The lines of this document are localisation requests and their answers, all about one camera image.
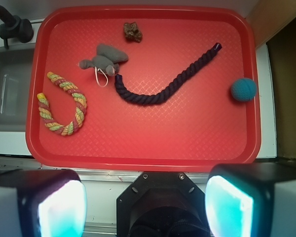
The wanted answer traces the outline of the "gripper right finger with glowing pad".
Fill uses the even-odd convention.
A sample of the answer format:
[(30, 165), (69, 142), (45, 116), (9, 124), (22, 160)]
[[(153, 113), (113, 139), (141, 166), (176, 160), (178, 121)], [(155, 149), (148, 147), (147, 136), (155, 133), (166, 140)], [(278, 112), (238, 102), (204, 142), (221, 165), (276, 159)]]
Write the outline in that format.
[(296, 166), (216, 165), (206, 184), (205, 209), (215, 237), (296, 237)]

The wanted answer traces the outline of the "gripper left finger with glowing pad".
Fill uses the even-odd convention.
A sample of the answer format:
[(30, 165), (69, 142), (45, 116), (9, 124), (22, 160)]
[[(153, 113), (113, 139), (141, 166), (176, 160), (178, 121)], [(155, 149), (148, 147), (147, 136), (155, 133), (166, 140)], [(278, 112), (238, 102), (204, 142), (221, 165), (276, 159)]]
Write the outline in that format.
[(73, 170), (0, 170), (0, 237), (80, 237), (86, 209)]

